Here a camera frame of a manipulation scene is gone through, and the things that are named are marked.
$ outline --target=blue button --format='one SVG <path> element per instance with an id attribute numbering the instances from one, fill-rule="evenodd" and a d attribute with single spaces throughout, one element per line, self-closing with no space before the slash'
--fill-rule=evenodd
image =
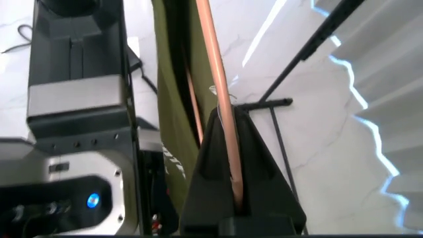
<path id="1" fill-rule="evenodd" d="M 91 194 L 88 197 L 87 206 L 89 208 L 95 208 L 98 205 L 98 202 L 100 202 L 100 196 L 98 194 L 95 194 L 95 193 Z"/>

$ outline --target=tiled floor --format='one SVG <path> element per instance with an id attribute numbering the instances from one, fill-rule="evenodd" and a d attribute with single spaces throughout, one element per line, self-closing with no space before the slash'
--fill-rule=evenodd
<path id="1" fill-rule="evenodd" d="M 16 28 L 31 23 L 32 0 L 0 0 L 0 50 L 20 43 Z M 146 75 L 157 80 L 149 0 L 125 0 L 131 42 L 139 42 Z M 230 88 L 237 103 L 258 100 L 324 18 L 309 0 L 210 0 Z M 388 172 L 375 156 L 371 132 L 353 117 L 360 105 L 344 67 L 328 54 L 327 40 L 271 95 L 292 97 L 276 114 L 310 233 L 402 233 L 398 204 L 380 193 Z M 0 56 L 0 136 L 26 137 L 29 49 Z M 153 92 L 134 74 L 137 114 L 158 126 Z M 267 110 L 251 112 L 256 127 L 285 172 Z"/>

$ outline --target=olive green cloth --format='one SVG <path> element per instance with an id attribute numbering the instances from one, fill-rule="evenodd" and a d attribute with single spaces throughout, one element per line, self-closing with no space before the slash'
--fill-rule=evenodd
<path id="1" fill-rule="evenodd" d="M 203 128 L 217 97 L 195 0 L 152 0 L 158 58 L 158 105 L 167 185 L 180 214 L 199 150 L 185 58 Z"/>

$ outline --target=black metal stand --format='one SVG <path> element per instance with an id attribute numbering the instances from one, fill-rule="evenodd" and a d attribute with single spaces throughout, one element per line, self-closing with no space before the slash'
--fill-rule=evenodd
<path id="1" fill-rule="evenodd" d="M 342 0 L 332 13 L 325 19 L 320 25 L 316 32 L 310 37 L 307 43 L 300 49 L 297 55 L 291 60 L 288 66 L 282 71 L 282 73 L 276 78 L 265 94 L 260 98 L 258 102 L 240 104 L 237 105 L 239 108 L 249 112 L 251 110 L 269 108 L 272 115 L 273 125 L 275 127 L 276 135 L 278 137 L 280 150 L 285 163 L 286 172 L 288 174 L 289 185 L 291 186 L 293 195 L 298 199 L 297 189 L 293 179 L 291 167 L 289 166 L 288 156 L 282 141 L 280 133 L 278 119 L 276 118 L 274 108 L 277 106 L 289 106 L 292 104 L 293 99 L 285 98 L 279 100 L 267 100 L 269 96 L 275 91 L 280 83 L 291 73 L 291 71 L 301 61 L 307 60 L 317 48 L 328 38 L 333 32 L 364 2 L 365 0 Z M 304 228 L 304 235 L 308 235 L 307 226 Z"/>

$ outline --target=black cable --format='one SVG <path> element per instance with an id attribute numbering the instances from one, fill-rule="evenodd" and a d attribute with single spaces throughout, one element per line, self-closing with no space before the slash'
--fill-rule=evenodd
<path id="1" fill-rule="evenodd" d="M 12 47 L 10 47 L 9 49 L 6 49 L 5 51 L 1 52 L 2 54 L 6 54 L 6 53 L 11 52 L 12 50 L 16 50 L 16 49 L 18 49 L 18 48 L 22 48 L 22 47 L 25 47 L 25 46 L 30 46 L 30 45 L 31 45 L 31 41 L 32 41 L 32 40 L 31 40 L 29 37 L 25 36 L 25 35 L 24 35 L 24 33 L 22 32 L 22 30 L 23 30 L 24 28 L 28 28 L 28 29 L 30 29 L 30 30 L 32 31 L 32 27 L 31 27 L 30 25 L 27 25 L 27 24 L 22 24 L 22 25 L 19 25 L 19 26 L 18 26 L 18 33 L 19 33 L 19 34 L 20 34 L 20 36 L 22 36 L 22 38 L 24 38 L 24 39 L 25 39 L 28 43 L 19 44 L 19 45 L 17 45 L 17 46 L 12 46 Z"/>

